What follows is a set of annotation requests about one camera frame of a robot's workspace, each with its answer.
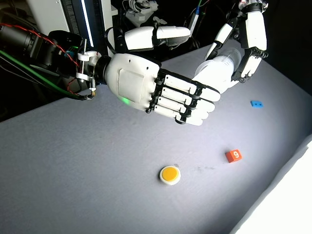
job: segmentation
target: table surface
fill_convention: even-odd
[[[191,78],[206,51],[163,68]],[[228,233],[311,132],[311,103],[263,61],[200,127],[132,109],[104,85],[93,101],[64,98],[7,120],[1,233]],[[243,159],[230,164],[233,149]],[[181,170],[174,186],[158,179],[167,165]]]

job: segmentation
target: orange dice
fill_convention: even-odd
[[[242,155],[239,150],[231,150],[225,155],[229,162],[236,162],[242,159]]]

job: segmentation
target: robotic arm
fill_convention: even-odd
[[[113,56],[105,67],[104,80],[121,101],[133,108],[147,113],[154,111],[173,118],[179,124],[201,125],[215,109],[214,102],[220,100],[221,94],[238,81],[244,82],[251,77],[262,58],[267,56],[262,16],[266,8],[267,4],[260,0],[248,3],[242,0],[239,4],[241,13],[221,28],[208,50],[206,61],[199,66],[193,79],[161,69],[161,64],[148,59],[125,53]],[[177,28],[168,28],[168,35],[172,30]],[[158,31],[156,34],[153,31],[152,27],[142,27],[126,33],[127,46],[131,50],[149,49],[160,41],[179,40],[175,37],[159,38]],[[218,55],[218,50],[230,36],[240,39],[245,49],[242,60],[235,49]]]

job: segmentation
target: blue rectangular object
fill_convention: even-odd
[[[252,107],[254,107],[254,108],[262,108],[263,107],[263,104],[261,101],[251,101],[250,103],[251,103]]]

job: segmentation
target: dark background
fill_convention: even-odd
[[[114,25],[120,26],[124,31],[134,26],[125,18],[121,0],[112,0],[112,4],[120,14],[113,17]],[[211,0],[201,7],[194,39],[200,47],[209,45],[214,41],[216,34],[227,21],[227,13],[231,10],[233,0]],[[168,22],[168,25],[183,26],[186,20],[188,25],[191,11],[197,6],[197,1],[157,0],[159,10],[155,15]],[[310,75],[310,52],[312,50],[312,27],[310,23],[310,9],[312,3],[305,5],[290,0],[271,0],[269,8],[264,13],[269,57],[266,61],[283,73],[306,92],[312,95],[312,79]],[[155,48],[154,51],[142,52],[160,61],[164,61],[196,49],[194,39],[174,50],[166,46]],[[0,69],[0,121],[45,105],[61,98],[49,90],[18,78]]]

